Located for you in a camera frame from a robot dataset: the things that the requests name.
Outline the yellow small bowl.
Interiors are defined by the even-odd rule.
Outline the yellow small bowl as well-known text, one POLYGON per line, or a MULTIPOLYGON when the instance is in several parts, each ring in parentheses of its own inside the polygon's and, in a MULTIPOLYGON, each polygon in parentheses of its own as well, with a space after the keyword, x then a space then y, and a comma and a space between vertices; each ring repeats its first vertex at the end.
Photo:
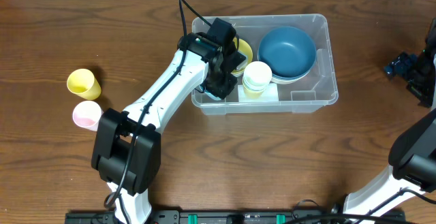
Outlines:
POLYGON ((233 42, 235 46, 238 47, 238 52, 246 57, 246 59, 232 72, 232 75, 239 77, 243 75, 243 72, 253 60, 253 51, 250 45, 243 39, 234 38, 233 42))

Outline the blue plastic cup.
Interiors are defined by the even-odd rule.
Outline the blue plastic cup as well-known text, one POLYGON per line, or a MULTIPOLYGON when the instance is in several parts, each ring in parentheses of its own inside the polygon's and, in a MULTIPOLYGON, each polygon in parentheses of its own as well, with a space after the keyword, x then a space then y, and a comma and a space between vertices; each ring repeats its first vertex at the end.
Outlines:
POLYGON ((207 90, 204 91, 204 94, 206 94, 208 97, 210 97, 212 100, 215 101, 221 101, 220 97, 214 96, 213 94, 211 94, 210 92, 208 92, 207 90))

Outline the beige large bowl top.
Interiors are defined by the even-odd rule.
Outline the beige large bowl top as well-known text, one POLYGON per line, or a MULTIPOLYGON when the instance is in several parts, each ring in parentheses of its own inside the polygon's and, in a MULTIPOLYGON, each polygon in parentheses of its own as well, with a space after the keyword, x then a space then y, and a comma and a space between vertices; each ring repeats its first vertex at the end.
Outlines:
POLYGON ((272 67, 271 81, 277 84, 291 84, 305 77, 309 71, 298 65, 278 65, 272 67))

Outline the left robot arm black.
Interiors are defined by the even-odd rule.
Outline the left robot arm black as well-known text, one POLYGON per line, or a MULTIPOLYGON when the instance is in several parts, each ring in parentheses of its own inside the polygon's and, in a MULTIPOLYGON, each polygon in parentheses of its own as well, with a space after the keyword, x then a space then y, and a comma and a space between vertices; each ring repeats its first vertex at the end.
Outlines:
POLYGON ((161 135, 195 88, 218 99, 236 86, 232 72, 246 58, 234 43, 236 29, 216 18, 207 32, 184 34, 174 58, 152 87, 123 111, 107 109, 99 120, 91 166, 111 187, 106 208, 121 223, 146 223, 148 188, 161 165, 161 135))

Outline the cream plastic cup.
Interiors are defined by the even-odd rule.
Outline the cream plastic cup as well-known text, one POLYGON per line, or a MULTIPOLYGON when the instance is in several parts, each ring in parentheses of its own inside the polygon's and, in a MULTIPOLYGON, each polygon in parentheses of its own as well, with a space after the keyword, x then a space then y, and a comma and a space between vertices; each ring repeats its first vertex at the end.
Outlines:
POLYGON ((271 68, 261 61, 254 61, 246 66, 243 80, 254 85, 270 83, 273 73, 271 68))

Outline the dark blue bowl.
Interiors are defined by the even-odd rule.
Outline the dark blue bowl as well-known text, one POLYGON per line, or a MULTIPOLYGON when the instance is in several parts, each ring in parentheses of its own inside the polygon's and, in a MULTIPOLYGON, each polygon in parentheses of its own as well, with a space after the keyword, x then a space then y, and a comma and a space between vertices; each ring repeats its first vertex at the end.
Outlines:
POLYGON ((258 60, 267 65, 273 59, 306 59, 315 64, 316 58, 314 41, 296 27, 279 27, 269 31, 258 47, 258 60))
POLYGON ((314 62, 306 59, 273 59, 268 63, 273 78, 278 80, 297 80, 308 74, 314 62))

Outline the green plastic cup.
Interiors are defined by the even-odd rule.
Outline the green plastic cup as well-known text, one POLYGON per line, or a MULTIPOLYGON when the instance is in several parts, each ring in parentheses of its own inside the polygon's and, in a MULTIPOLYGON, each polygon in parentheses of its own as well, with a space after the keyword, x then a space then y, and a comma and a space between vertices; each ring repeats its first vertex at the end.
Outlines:
POLYGON ((254 85, 251 83, 246 82, 245 80, 243 80, 243 86, 245 89, 247 89, 249 92, 253 92, 253 93, 261 93, 264 92, 264 90, 268 87, 269 83, 266 84, 262 84, 262 85, 254 85))

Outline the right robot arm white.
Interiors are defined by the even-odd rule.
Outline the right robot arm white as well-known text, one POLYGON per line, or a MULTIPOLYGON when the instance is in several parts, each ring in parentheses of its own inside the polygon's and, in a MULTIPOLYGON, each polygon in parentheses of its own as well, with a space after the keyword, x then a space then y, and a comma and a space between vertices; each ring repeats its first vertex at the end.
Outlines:
POLYGON ((389 78, 402 77, 430 112, 395 140, 388 166, 345 198, 341 223, 380 223, 382 217, 398 221, 393 208, 412 197, 425 199, 425 193, 435 190, 435 23, 420 54, 402 52, 384 71, 389 78))

